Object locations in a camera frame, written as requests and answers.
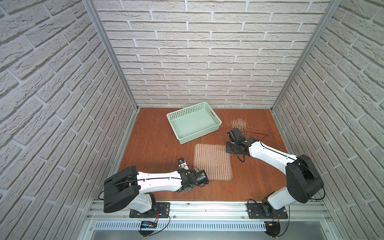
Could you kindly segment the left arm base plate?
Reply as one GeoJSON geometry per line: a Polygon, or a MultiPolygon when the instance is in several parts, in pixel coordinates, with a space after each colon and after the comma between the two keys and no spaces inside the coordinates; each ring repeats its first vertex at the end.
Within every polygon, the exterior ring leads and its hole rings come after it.
{"type": "Polygon", "coordinates": [[[138,211],[131,210],[129,217],[132,219],[167,219],[170,213],[170,202],[157,202],[156,207],[146,213],[139,213],[138,211]]]}

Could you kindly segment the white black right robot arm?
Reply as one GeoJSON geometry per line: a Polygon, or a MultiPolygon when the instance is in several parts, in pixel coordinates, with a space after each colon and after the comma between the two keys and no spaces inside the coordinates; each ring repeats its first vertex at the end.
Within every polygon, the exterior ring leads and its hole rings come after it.
{"type": "Polygon", "coordinates": [[[307,203],[324,188],[312,159],[306,155],[295,156],[276,150],[259,140],[232,140],[226,143],[226,152],[236,155],[241,162],[249,156],[261,160],[286,176],[287,185],[263,200],[265,213],[278,211],[293,203],[307,203]]]}

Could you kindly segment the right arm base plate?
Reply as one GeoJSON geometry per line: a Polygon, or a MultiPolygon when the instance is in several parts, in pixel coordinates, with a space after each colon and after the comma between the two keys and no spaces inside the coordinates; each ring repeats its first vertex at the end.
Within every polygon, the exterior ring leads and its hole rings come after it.
{"type": "Polygon", "coordinates": [[[289,218],[288,211],[285,207],[275,210],[272,207],[270,207],[266,203],[255,203],[255,202],[247,202],[247,213],[249,216],[249,219],[260,219],[260,220],[266,220],[266,219],[283,219],[286,220],[289,218]]]}

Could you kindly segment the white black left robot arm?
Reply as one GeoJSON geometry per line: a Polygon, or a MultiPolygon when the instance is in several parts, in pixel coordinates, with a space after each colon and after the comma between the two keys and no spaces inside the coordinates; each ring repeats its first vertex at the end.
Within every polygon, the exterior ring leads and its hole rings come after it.
{"type": "Polygon", "coordinates": [[[170,173],[149,174],[138,172],[135,166],[127,167],[104,181],[104,213],[128,208],[144,214],[156,208],[154,192],[187,193],[208,183],[204,170],[180,168],[170,173]]]}

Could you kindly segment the pink striped square dishcloth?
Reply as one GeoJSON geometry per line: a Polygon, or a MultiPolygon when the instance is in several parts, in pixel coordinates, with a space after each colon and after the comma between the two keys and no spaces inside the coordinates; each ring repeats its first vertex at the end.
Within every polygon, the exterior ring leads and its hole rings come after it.
{"type": "Polygon", "coordinates": [[[233,179],[231,156],[225,145],[196,144],[193,166],[204,170],[210,181],[233,179]]]}

